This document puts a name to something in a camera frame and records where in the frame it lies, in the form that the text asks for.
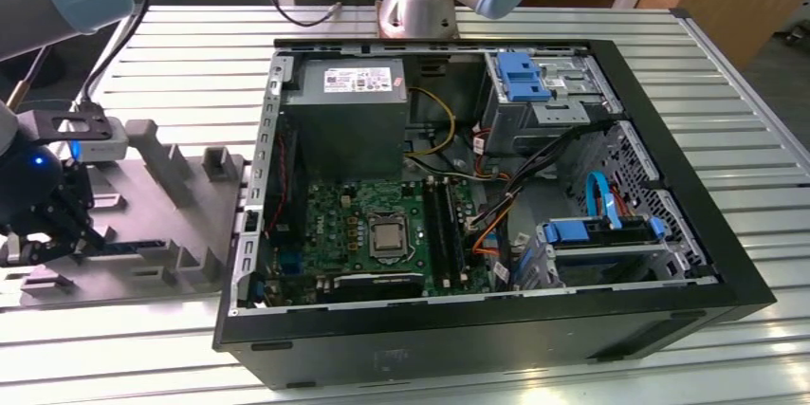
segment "cable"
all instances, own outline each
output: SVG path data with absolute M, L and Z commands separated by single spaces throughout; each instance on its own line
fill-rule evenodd
M 12 112 L 16 112 L 16 108 L 19 108 L 23 100 L 25 100 L 25 96 L 31 90 L 31 85 L 35 83 L 35 78 L 37 77 L 41 66 L 45 63 L 45 59 L 48 59 L 48 55 L 51 54 L 51 49 L 53 49 L 52 46 L 44 46 L 39 49 L 39 53 L 35 57 L 35 61 L 31 62 L 31 67 L 28 68 L 25 77 L 23 77 L 13 87 L 12 95 L 7 101 L 7 106 Z
M 414 164 L 422 168 L 422 170 L 424 172 L 427 172 L 431 175 L 451 175 L 454 177 L 460 177 L 463 179 L 470 179 L 470 180 L 475 180 L 478 182 L 488 182 L 490 179 L 484 179 L 483 177 L 478 177 L 475 175 L 466 175 L 464 173 L 455 173 L 455 172 L 447 172 L 447 171 L 442 171 L 438 170 L 436 168 L 432 168 L 424 161 L 422 161 L 419 158 L 416 158 L 415 156 L 407 156 L 406 157 L 410 161 L 414 162 Z
M 286 158 L 286 148 L 283 145 L 283 137 L 279 135 L 276 137 L 276 141 L 279 142 L 279 180 L 282 182 L 282 199 L 279 201 L 279 207 L 276 208 L 276 212 L 274 213 L 274 219 L 270 222 L 267 227 L 267 231 L 264 232 L 264 236 L 270 238 L 270 233 L 274 232 L 274 228 L 276 227 L 276 222 L 279 222 L 279 216 L 282 215 L 283 205 L 287 202 L 287 158 Z
M 543 171 L 546 168 L 554 165 L 559 160 L 559 157 L 566 151 L 569 144 L 574 142 L 582 135 L 589 133 L 599 132 L 611 125 L 615 120 L 599 120 L 589 125 L 581 125 L 569 129 L 559 137 L 557 137 L 539 151 L 537 151 L 531 157 L 525 161 L 523 165 L 515 171 L 511 179 L 506 182 L 503 187 L 503 197 L 501 201 L 490 209 L 486 209 L 471 222 L 472 224 L 486 220 L 510 200 L 514 200 L 515 196 L 523 189 L 522 183 L 533 175 Z
M 118 57 L 118 54 L 122 52 L 122 50 L 127 46 L 127 43 L 130 43 L 130 40 L 132 39 L 135 32 L 138 31 L 138 28 L 140 27 L 140 23 L 143 23 L 143 18 L 146 17 L 147 12 L 150 11 L 151 5 L 152 5 L 152 0 L 143 0 L 143 4 L 140 4 L 140 10 L 138 11 L 138 15 L 135 16 L 135 19 L 134 19 L 132 23 L 130 24 L 130 27 L 127 28 L 127 32 L 124 33 L 124 36 L 118 41 L 118 44 L 112 48 L 112 51 L 108 54 L 104 61 L 102 61 L 102 63 L 96 67 L 96 69 L 89 73 L 85 83 L 81 86 L 81 97 L 80 97 L 80 101 L 79 101 L 79 110 L 80 111 L 94 111 L 94 110 L 100 109 L 100 106 L 96 103 L 94 103 L 92 98 L 89 96 L 89 88 L 95 85 L 96 80 L 102 77 L 102 75 L 107 71 L 108 67 L 112 64 L 112 61 Z
M 430 135 L 428 137 L 428 141 L 430 141 L 430 147 L 436 147 L 435 145 L 435 137 L 434 135 Z M 442 150 L 435 151 L 435 156 L 439 157 L 439 159 L 444 162 L 444 164 L 450 167 L 451 171 L 458 171 L 455 169 L 455 165 L 451 162 L 451 160 L 447 158 L 447 156 L 444 155 L 444 153 L 442 152 Z
M 272 4 L 272 6 L 279 11 L 279 14 L 283 16 L 283 19 L 286 19 L 290 23 L 295 24 L 299 28 L 312 28 L 312 27 L 318 26 L 319 24 L 322 24 L 324 21 L 327 21 L 334 16 L 334 14 L 338 11 L 338 9 L 343 6 L 343 4 L 340 4 L 338 2 L 336 4 L 334 4 L 331 6 L 331 8 L 327 11 L 327 14 L 324 14 L 323 18 L 320 18 L 319 20 L 312 21 L 310 23 L 303 23 L 302 21 L 295 20 L 287 14 L 287 12 L 282 8 L 282 4 L 279 3 L 279 0 L 270 0 L 270 3 Z
M 444 141 L 442 141 L 442 144 L 439 144 L 436 147 L 431 147 L 430 149 L 424 150 L 424 151 L 414 151 L 414 152 L 408 152 L 407 154 L 404 154 L 404 156 L 428 156 L 430 154 L 435 153 L 436 151 L 440 151 L 442 148 L 450 144 L 451 142 L 454 142 L 454 136 L 455 136 L 455 115 L 454 115 L 454 111 L 451 111 L 450 106 L 442 101 L 442 99 L 439 99 L 432 92 L 428 92 L 426 89 L 423 89 L 422 87 L 410 87 L 407 90 L 414 90 L 416 92 L 422 92 L 423 94 L 426 94 L 436 103 L 439 103 L 439 106 L 442 106 L 442 109 L 444 109 L 444 112 L 447 113 L 447 116 L 451 120 L 451 129 L 447 132 L 447 137 L 444 138 Z
M 483 239 L 486 239 L 486 235 L 490 233 L 490 231 L 498 227 L 498 224 L 502 223 L 503 218 L 506 217 L 506 215 L 509 214 L 509 211 L 511 211 L 511 208 L 515 206 L 515 203 L 513 202 L 509 207 L 503 210 L 503 212 L 498 215 L 498 217 L 495 218 L 495 220 L 492 220 L 492 223 L 490 223 L 490 225 L 486 227 L 486 229 L 483 230 L 483 233 L 480 234 L 480 237 L 478 239 L 478 241 L 475 242 L 475 244 L 472 245 L 472 252 L 474 253 L 482 253 L 482 252 L 488 252 L 492 250 L 487 250 L 487 249 L 479 249 L 480 244 L 483 244 Z

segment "aluminum table surface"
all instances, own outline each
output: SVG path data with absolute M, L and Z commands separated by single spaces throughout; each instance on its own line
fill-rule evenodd
M 294 12 L 306 20 L 323 10 Z M 809 155 L 691 20 L 665 10 L 521 9 L 488 21 L 460 10 L 459 27 L 466 38 L 615 41 L 778 303 L 637 361 L 279 392 L 211 350 L 216 295 L 15 310 L 0 314 L 4 403 L 810 401 Z M 344 9 L 300 29 L 263 7 L 152 7 L 95 100 L 123 120 L 154 119 L 186 156 L 223 144 L 252 157 L 282 37 L 375 37 L 374 11 Z M 0 281 L 4 304 L 19 297 L 13 277 Z

